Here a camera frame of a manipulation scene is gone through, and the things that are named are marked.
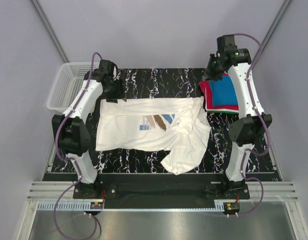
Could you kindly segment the white printed t shirt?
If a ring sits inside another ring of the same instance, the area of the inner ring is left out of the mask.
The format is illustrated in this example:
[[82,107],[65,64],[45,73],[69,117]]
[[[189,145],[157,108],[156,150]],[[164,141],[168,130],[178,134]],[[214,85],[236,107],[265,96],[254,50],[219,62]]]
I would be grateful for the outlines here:
[[198,167],[208,147],[211,127],[204,97],[102,100],[96,151],[136,149],[168,151],[163,168],[175,175]]

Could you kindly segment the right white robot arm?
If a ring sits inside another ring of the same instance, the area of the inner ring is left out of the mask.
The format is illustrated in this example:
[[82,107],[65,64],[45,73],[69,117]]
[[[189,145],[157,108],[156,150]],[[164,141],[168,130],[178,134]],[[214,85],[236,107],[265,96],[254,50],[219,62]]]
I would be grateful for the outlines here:
[[217,38],[217,51],[210,55],[203,81],[220,81],[224,73],[230,77],[238,101],[239,119],[229,127],[232,151],[225,171],[228,183],[243,182],[247,159],[254,152],[258,138],[269,137],[271,114],[266,114],[254,85],[252,69],[254,59],[246,48],[238,48],[236,34]]

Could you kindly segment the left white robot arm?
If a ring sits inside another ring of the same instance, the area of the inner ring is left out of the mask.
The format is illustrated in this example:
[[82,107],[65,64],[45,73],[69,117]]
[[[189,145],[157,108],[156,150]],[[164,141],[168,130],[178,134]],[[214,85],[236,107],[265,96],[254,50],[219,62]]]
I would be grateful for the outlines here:
[[101,60],[98,68],[89,70],[73,103],[52,118],[56,155],[72,162],[83,184],[92,184],[97,178],[88,153],[91,136],[85,124],[98,99],[110,103],[118,103],[120,99],[126,101],[118,67],[110,60]]

